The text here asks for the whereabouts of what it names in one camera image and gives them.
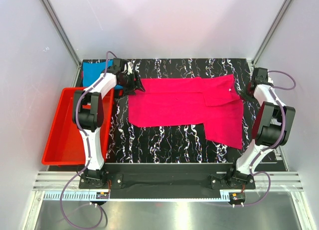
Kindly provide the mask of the pink t shirt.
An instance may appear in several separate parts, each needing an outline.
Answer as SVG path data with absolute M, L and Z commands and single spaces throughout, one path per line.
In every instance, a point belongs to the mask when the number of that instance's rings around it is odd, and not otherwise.
M 145 92 L 128 99 L 128 121 L 137 127 L 204 126 L 206 140 L 242 148 L 243 101 L 234 75 L 142 79 Z

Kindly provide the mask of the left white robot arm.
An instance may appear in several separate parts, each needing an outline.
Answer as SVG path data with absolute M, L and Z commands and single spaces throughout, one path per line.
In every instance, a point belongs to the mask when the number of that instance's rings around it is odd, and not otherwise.
M 78 175 L 97 188 L 107 184 L 107 175 L 103 170 L 100 130 L 104 122 L 103 98 L 116 86 L 121 86 L 124 95 L 134 95 L 136 90 L 145 91 L 139 73 L 127 60 L 114 58 L 111 66 L 106 66 L 90 86 L 76 90 L 73 97 L 72 121 L 82 137 L 85 167 Z

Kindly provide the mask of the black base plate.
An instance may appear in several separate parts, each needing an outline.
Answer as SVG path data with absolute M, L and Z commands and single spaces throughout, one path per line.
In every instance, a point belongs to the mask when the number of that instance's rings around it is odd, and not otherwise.
M 106 189 L 110 188 L 111 199 L 126 201 L 177 201 L 222 198 L 220 190 L 241 192 L 255 190 L 257 177 L 253 183 L 232 189 L 224 178 L 233 164 L 105 164 L 106 182 L 84 180 L 77 176 L 76 167 L 51 167 L 43 179 L 56 186 L 66 184 L 71 177 L 71 188 Z

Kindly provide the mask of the red plastic bin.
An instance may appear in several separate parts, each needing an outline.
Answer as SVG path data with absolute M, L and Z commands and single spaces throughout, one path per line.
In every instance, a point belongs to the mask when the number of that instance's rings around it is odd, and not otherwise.
M 83 89 L 83 87 L 69 87 L 62 90 L 44 149 L 42 164 L 50 166 L 85 164 L 83 140 L 72 122 L 74 92 Z M 113 103 L 114 90 L 112 89 L 103 98 L 104 122 L 100 130 L 100 139 L 104 158 L 108 152 Z

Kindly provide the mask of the right aluminium frame post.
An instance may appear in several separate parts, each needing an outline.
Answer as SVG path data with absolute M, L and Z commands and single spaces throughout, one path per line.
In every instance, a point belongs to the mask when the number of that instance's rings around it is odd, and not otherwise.
M 294 0 L 284 0 L 281 7 L 279 8 L 272 24 L 270 25 L 262 43 L 260 44 L 256 54 L 251 59 L 251 63 L 255 66 L 258 61 L 260 60 L 263 52 L 265 51 L 267 45 L 269 44 L 270 40 L 272 39 L 273 35 L 275 34 L 276 30 L 278 29 L 279 25 L 281 24 L 282 20 L 284 19 L 286 13 L 288 12 L 290 6 Z

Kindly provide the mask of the aluminium frame post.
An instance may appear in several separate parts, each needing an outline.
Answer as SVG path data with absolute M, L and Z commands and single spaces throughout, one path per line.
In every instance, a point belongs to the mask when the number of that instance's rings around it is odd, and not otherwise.
M 262 43 L 260 44 L 256 54 L 251 59 L 251 63 L 255 66 L 258 61 L 260 60 L 263 52 L 265 51 L 267 45 L 269 44 L 270 40 L 272 39 L 273 35 L 275 34 L 276 30 L 278 29 L 279 25 L 281 24 L 282 20 L 284 19 L 286 13 L 288 12 L 290 6 L 294 0 L 284 0 L 281 7 L 279 8 L 272 24 L 270 25 Z
M 79 68 L 81 66 L 81 60 L 78 57 L 74 47 L 72 46 L 59 18 L 57 13 L 55 12 L 53 5 L 51 4 L 50 0 L 40 0 L 42 3 L 45 11 L 47 12 L 53 26 L 55 27 L 58 35 L 60 36 L 66 50 L 68 51 L 70 57 L 72 58 L 75 65 Z

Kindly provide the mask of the blue folded t shirt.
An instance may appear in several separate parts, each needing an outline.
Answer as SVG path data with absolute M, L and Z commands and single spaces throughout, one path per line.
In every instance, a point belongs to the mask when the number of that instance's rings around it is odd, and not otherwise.
M 83 80 L 82 85 L 83 87 L 88 87 L 92 85 L 105 71 L 106 62 L 98 62 L 98 63 L 88 63 L 83 62 L 82 69 L 83 69 Z

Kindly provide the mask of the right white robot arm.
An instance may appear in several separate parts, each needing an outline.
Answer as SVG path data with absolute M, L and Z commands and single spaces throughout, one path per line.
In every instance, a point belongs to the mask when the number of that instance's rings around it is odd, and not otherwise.
M 280 73 L 289 77 L 293 86 L 275 86 L 269 79 L 269 73 Z M 224 182 L 230 188 L 236 189 L 253 183 L 253 177 L 258 174 L 255 169 L 264 157 L 287 143 L 296 110 L 283 103 L 275 90 L 290 91 L 295 89 L 296 85 L 295 79 L 283 71 L 254 68 L 244 96 L 257 100 L 260 110 L 252 128 L 250 145 L 224 178 Z

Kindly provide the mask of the left aluminium frame post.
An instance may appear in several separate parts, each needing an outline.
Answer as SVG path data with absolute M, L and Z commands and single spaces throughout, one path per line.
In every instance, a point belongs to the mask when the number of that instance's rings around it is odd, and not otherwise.
M 66 50 L 68 51 L 70 57 L 72 58 L 75 65 L 79 68 L 81 66 L 81 60 L 78 57 L 74 47 L 72 46 L 59 18 L 57 13 L 55 12 L 53 5 L 51 4 L 50 0 L 40 0 L 42 3 L 45 11 L 47 12 L 53 26 L 55 27 L 58 35 L 60 36 Z

